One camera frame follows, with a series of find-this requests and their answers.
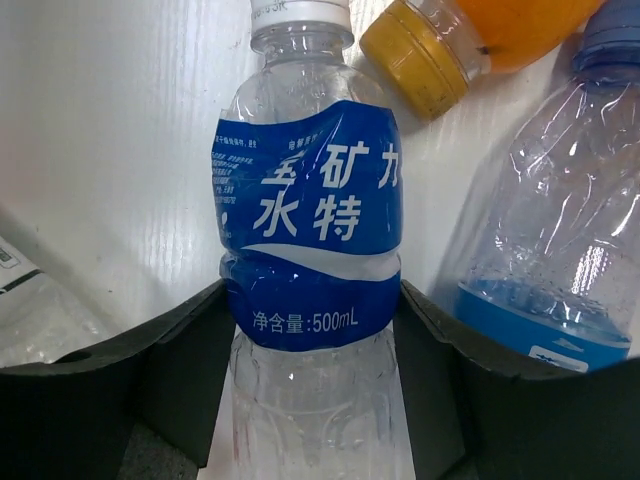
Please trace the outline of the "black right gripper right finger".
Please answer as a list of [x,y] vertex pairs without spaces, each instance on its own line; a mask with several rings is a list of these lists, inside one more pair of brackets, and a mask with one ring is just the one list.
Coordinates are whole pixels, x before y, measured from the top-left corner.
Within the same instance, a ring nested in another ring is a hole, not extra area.
[[419,479],[635,479],[639,362],[575,373],[477,333],[404,282],[393,319]]

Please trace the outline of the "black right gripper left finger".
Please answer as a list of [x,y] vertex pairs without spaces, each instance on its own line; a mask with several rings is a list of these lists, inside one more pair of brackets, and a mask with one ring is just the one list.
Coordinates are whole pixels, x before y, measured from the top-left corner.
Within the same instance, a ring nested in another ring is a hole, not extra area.
[[5,479],[193,479],[235,324],[223,282],[110,340],[1,372]]

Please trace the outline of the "white cap blue label bottle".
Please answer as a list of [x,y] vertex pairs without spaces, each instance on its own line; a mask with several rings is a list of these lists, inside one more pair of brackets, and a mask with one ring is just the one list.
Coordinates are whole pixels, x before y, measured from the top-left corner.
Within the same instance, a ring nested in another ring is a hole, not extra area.
[[345,1],[255,1],[263,67],[211,151],[241,479],[393,479],[401,290],[397,124],[349,66]]

